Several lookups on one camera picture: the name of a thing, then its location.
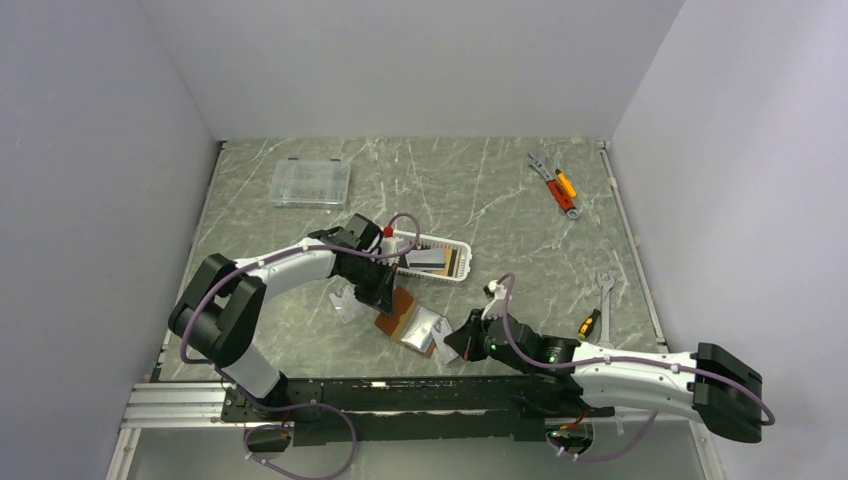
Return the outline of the clear plastic card sleeve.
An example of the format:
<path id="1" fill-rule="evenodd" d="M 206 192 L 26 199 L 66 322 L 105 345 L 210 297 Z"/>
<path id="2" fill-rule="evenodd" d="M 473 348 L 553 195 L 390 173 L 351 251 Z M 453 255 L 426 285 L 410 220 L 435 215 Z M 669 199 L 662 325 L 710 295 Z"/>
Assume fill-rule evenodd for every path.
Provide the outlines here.
<path id="1" fill-rule="evenodd" d="M 329 299 L 343 324 L 349 324 L 366 313 L 364 306 L 356 299 L 351 285 L 330 293 Z"/>

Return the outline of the silver VIP card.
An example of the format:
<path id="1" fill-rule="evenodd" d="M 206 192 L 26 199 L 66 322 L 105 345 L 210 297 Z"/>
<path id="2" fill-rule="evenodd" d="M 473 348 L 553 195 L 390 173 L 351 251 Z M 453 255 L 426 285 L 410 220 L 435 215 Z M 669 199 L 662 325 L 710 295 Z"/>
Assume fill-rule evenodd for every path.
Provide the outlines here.
<path id="1" fill-rule="evenodd" d="M 440 317 L 431 329 L 431 336 L 435 342 L 436 349 L 445 365 L 452 363 L 458 358 L 457 352 L 446 343 L 447 337 L 452 333 L 452 326 L 446 317 Z"/>

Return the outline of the brown leather card holder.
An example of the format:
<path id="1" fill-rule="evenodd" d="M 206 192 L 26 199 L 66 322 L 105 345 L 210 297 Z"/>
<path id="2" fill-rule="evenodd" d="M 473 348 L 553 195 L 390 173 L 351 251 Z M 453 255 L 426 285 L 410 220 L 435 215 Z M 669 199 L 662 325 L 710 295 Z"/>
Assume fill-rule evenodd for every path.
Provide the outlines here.
<path id="1" fill-rule="evenodd" d="M 395 288 L 393 306 L 393 314 L 378 314 L 374 326 L 392 341 L 430 358 L 436 349 L 434 328 L 447 318 L 420 304 L 403 287 Z"/>

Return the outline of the gold credit card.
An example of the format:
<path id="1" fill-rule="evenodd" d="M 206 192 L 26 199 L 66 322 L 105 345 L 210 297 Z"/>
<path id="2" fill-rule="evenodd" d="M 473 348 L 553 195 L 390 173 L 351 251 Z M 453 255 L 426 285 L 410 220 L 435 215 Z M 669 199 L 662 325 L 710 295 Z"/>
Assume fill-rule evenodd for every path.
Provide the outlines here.
<path id="1" fill-rule="evenodd" d="M 448 247 L 443 247 L 442 250 L 444 252 L 444 265 L 441 269 L 434 270 L 433 274 L 457 282 L 463 281 L 467 277 L 468 255 L 466 250 Z"/>

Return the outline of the white plastic basket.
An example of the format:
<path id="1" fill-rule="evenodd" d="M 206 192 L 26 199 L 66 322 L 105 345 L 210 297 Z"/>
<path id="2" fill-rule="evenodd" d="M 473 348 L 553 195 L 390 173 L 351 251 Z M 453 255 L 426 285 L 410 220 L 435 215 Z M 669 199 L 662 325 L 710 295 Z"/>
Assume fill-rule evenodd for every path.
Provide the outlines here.
<path id="1" fill-rule="evenodd" d="M 468 277 L 472 258 L 465 242 L 421 234 L 415 248 L 398 260 L 398 273 L 458 283 Z"/>

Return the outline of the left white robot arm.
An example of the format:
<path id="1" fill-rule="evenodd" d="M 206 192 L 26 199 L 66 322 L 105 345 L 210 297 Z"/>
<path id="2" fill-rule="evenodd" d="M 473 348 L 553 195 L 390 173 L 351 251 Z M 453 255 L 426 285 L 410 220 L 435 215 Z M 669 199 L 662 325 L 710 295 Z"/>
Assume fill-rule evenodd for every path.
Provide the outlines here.
<path id="1" fill-rule="evenodd" d="M 344 226 L 314 231 L 269 254 L 206 257 L 168 319 L 180 339 L 181 360 L 216 368 L 246 392 L 248 407 L 261 419 L 279 417 L 291 403 L 289 380 L 254 344 L 264 303 L 301 285 L 340 277 L 359 303 L 392 314 L 396 269 L 375 250 L 382 233 L 356 214 Z"/>

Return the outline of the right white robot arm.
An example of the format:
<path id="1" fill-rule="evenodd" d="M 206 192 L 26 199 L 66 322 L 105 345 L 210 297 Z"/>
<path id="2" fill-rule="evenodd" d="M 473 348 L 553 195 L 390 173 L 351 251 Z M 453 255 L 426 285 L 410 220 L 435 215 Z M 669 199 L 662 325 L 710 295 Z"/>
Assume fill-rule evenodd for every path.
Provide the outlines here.
<path id="1" fill-rule="evenodd" d="M 724 348 L 651 354 L 535 332 L 514 317 L 473 310 L 444 340 L 468 362 L 498 361 L 525 375 L 515 398 L 547 418 L 626 407 L 673 414 L 740 443 L 759 443 L 767 423 L 762 377 Z"/>

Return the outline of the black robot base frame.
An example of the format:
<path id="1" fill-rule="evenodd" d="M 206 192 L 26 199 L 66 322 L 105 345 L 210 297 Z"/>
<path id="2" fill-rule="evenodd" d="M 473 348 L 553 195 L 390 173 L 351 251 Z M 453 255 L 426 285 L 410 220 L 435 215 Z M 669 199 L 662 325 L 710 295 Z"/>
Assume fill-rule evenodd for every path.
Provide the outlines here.
<path id="1" fill-rule="evenodd" d="M 270 412 L 230 387 L 226 424 L 285 421 L 293 444 L 322 446 L 358 440 L 405 441 L 505 437 L 541 442 L 558 423 L 587 425 L 610 418 L 611 407 L 592 408 L 574 393 L 527 376 L 436 376 L 292 379 L 292 413 Z"/>

